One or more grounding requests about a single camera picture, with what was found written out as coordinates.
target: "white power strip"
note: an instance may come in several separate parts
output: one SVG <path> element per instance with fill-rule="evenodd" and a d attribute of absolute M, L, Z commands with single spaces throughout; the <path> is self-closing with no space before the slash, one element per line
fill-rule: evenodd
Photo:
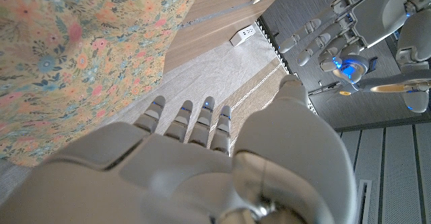
<path fill-rule="evenodd" d="M 239 44 L 247 41 L 252 35 L 256 33 L 253 25 L 249 25 L 246 28 L 238 31 L 232 39 L 230 39 L 230 43 L 234 46 L 238 46 Z"/>

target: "floral dress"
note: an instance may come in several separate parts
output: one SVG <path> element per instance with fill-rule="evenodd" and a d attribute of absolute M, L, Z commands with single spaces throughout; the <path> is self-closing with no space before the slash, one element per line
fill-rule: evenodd
<path fill-rule="evenodd" d="M 193 2 L 0 0 L 0 158 L 37 165 L 155 87 Z"/>

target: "gray wall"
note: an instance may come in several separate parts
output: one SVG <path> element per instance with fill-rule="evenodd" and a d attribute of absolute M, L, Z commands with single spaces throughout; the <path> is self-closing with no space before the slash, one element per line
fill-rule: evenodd
<path fill-rule="evenodd" d="M 371 180 L 368 223 L 431 223 L 431 123 L 341 133 L 356 175 Z"/>

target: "blue light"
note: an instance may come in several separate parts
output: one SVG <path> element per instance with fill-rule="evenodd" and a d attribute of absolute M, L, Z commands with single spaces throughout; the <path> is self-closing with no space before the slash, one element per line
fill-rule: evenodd
<path fill-rule="evenodd" d="M 350 16 L 350 14 L 348 14 L 348 15 L 347 15 L 347 18 L 349 19 L 349 22 L 352 22 L 352 21 L 353 21 L 353 19 L 352 19 L 352 17 Z"/>
<path fill-rule="evenodd" d="M 229 120 L 230 120 L 230 116 L 226 116 L 225 114 L 220 114 L 220 116 L 225 116 L 225 117 L 229 118 Z"/>
<path fill-rule="evenodd" d="M 355 72 L 355 68 L 353 67 L 347 67 L 343 70 L 343 73 L 346 74 L 349 77 L 349 79 L 352 77 L 352 73 L 354 72 Z"/>
<path fill-rule="evenodd" d="M 339 69 L 339 68 L 341 68 L 341 63 L 338 63 L 336 60 L 335 60 L 335 57 L 333 57 L 332 58 L 332 62 L 333 63 L 335 63 L 335 65 L 337 66 L 337 68 Z"/>
<path fill-rule="evenodd" d="M 351 60 L 351 59 L 344 60 L 344 62 L 347 63 L 347 64 L 354 64 L 354 63 L 356 63 L 355 60 Z"/>

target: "humanoid robot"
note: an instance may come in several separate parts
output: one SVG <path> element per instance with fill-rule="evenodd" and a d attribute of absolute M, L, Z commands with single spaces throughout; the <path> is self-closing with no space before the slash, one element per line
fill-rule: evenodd
<path fill-rule="evenodd" d="M 402 92 L 408 109 L 424 112 L 428 106 L 431 85 L 427 61 L 431 57 L 430 4 L 431 0 L 334 0 L 330 7 L 285 40 L 279 50 L 282 53 L 289 51 L 301 39 L 333 20 L 298 55 L 298 64 L 305 65 L 312 55 L 322 49 L 318 57 L 321 69 L 332 71 L 354 85 L 369 67 L 368 60 L 359 56 L 360 51 L 375 45 L 403 26 L 396 55 L 401 74 L 382 81 L 373 79 L 373 92 Z M 364 85 L 369 83 L 364 82 L 362 88 L 366 88 Z M 382 87 L 376 86 L 385 86 L 386 90 L 378 90 Z"/>

